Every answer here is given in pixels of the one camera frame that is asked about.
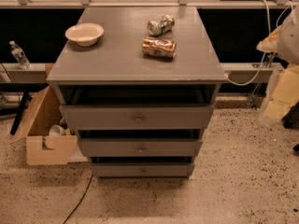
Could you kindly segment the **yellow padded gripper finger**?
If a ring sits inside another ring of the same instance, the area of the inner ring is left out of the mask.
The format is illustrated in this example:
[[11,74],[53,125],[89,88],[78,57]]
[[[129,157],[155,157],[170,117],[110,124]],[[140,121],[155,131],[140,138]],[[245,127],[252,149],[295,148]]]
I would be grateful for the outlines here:
[[274,71],[269,79],[261,106],[261,124],[274,125],[282,121],[298,102],[299,65],[290,63],[283,71]]
[[260,41],[256,47],[258,51],[270,53],[278,51],[278,36],[281,27],[277,27],[268,37]]

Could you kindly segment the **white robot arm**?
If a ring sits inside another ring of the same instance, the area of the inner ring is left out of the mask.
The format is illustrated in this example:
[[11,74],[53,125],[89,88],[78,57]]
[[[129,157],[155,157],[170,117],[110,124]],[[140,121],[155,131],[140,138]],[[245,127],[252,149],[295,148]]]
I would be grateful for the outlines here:
[[256,49],[274,52],[288,64],[283,71],[271,75],[261,106],[260,121],[271,126],[282,121],[299,102],[299,6]]

